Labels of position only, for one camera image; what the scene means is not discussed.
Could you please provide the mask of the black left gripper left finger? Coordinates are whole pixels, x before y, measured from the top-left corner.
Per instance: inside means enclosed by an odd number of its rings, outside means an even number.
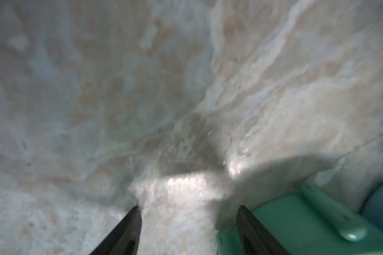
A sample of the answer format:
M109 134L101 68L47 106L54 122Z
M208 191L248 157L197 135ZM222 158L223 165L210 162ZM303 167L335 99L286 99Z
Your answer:
M141 210L135 206L90 255L136 255L141 227Z

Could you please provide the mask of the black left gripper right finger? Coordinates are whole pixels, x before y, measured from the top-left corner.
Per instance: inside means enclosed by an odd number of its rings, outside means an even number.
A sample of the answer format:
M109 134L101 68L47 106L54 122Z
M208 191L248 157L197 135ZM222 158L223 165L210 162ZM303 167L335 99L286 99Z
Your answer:
M244 255L290 255L245 206L240 206L236 226Z

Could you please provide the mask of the green round alarm clock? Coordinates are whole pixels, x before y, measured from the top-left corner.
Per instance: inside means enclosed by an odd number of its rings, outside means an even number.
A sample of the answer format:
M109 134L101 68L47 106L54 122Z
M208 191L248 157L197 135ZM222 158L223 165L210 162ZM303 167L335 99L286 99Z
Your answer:
M290 255L383 255L383 232L313 184L250 210ZM243 255L236 223L218 254Z

